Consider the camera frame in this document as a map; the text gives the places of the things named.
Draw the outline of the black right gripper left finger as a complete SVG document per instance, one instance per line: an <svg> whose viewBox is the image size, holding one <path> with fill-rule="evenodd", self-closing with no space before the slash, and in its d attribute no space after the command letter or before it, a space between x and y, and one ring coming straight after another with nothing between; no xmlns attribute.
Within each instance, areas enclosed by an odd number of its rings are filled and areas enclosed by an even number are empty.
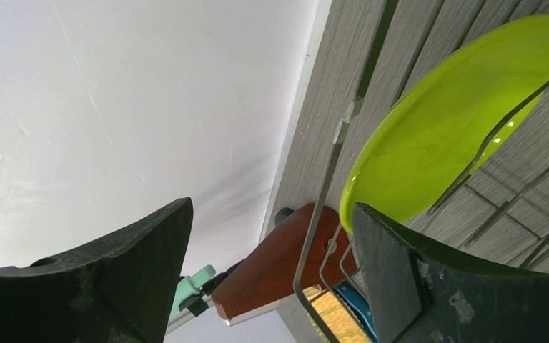
<svg viewBox="0 0 549 343"><path fill-rule="evenodd" d="M0 268L0 342L162 342L193 222L189 197L27 267Z"/></svg>

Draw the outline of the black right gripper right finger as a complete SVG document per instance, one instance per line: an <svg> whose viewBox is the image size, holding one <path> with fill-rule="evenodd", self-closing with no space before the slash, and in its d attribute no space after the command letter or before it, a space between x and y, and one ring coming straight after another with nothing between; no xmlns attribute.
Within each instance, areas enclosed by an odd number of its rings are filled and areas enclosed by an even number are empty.
<svg viewBox="0 0 549 343"><path fill-rule="evenodd" d="M467 254L367 204L352 223L379 342L549 342L549 274Z"/></svg>

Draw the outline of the blue dotted plate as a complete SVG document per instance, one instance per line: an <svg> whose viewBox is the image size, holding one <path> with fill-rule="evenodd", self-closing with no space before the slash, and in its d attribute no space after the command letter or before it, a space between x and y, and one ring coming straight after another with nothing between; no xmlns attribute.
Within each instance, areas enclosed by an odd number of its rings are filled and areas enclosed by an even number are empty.
<svg viewBox="0 0 549 343"><path fill-rule="evenodd" d="M342 300L342 303L347 306L350 314L356 319L357 323L371 342L378 342L369 304L361 293L359 293L349 282L341 282L333 288L333 292Z"/></svg>

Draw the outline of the woven bamboo plate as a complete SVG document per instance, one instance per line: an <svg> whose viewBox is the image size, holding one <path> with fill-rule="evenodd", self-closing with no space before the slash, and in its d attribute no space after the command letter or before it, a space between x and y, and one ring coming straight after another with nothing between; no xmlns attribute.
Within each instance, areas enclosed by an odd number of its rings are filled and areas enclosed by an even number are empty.
<svg viewBox="0 0 549 343"><path fill-rule="evenodd" d="M370 342L331 292L316 286L304 289L304 294L340 342Z"/></svg>

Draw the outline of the lime green plate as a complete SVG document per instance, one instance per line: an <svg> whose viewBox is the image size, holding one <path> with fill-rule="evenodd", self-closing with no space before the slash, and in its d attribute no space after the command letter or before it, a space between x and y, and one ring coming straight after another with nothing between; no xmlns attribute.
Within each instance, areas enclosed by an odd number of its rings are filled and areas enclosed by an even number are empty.
<svg viewBox="0 0 549 343"><path fill-rule="evenodd" d="M432 206L520 126L549 81L549 14L503 24L451 54L391 108L347 178L340 221L364 203L399 223Z"/></svg>

